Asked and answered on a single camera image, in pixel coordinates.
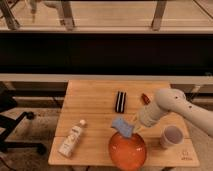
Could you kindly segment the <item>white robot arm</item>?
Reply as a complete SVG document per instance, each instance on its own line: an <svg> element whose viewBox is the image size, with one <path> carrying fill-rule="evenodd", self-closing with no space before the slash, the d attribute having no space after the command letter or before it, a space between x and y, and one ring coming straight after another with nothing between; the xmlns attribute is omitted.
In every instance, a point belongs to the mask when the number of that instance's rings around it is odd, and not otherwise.
<svg viewBox="0 0 213 171"><path fill-rule="evenodd" d="M213 112L192 104L186 99L183 91L173 88L157 90L154 99L138 110L134 118L134 131L141 125L145 127L156 125L170 112L179 114L213 138Z"/></svg>

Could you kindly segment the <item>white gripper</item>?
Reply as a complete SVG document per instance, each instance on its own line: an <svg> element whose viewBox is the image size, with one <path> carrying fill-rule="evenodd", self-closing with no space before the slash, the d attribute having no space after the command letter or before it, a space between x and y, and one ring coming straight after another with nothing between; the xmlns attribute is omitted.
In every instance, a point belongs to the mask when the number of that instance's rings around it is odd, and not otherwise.
<svg viewBox="0 0 213 171"><path fill-rule="evenodd" d="M155 125L159 120L159 110L152 106L143 106L138 111L138 118L140 122L133 122L133 133L139 132L142 125L145 127L152 127Z"/></svg>

